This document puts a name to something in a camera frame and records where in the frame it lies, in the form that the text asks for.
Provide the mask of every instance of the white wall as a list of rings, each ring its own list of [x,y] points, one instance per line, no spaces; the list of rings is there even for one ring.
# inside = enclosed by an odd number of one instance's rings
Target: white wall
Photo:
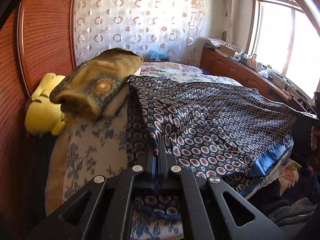
[[[205,21],[202,31],[200,32],[196,41],[196,64],[199,65],[202,48],[205,44],[205,39],[220,38],[222,36],[224,21],[226,15],[226,6],[223,0],[203,0],[205,9]]]
[[[252,0],[239,0],[239,9],[235,22],[234,45],[245,50],[248,42],[252,13]]]

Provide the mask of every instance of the white curtain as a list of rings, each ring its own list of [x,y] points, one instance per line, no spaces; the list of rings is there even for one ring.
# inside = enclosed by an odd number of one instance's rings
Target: white curtain
[[[227,40],[226,42],[234,43],[234,25],[238,12],[239,0],[227,0]]]

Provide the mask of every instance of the metal screw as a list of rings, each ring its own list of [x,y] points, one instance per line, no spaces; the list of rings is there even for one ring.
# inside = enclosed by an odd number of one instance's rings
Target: metal screw
[[[135,166],[132,167],[132,170],[135,171],[135,172],[142,171],[142,166],[140,166],[140,165],[135,165]]]
[[[217,176],[212,176],[209,178],[209,181],[212,183],[212,184],[218,184],[220,182],[220,178],[217,177]]]
[[[174,166],[171,167],[171,170],[172,170],[173,172],[179,172],[179,171],[181,171],[181,167],[179,167],[179,166],[177,166],[177,165],[174,165]]]
[[[104,177],[103,176],[95,176],[93,180],[95,183],[102,183],[104,181]]]

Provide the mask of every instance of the window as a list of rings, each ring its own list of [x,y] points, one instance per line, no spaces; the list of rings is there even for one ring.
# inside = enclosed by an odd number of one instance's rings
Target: window
[[[255,0],[247,52],[270,64],[312,101],[319,88],[320,37],[294,0]]]

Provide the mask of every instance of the person's hand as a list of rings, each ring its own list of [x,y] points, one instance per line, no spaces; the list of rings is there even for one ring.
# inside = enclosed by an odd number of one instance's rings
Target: person's hand
[[[317,130],[314,126],[311,129],[311,149],[315,151],[318,147],[318,136],[320,136],[320,130]]]

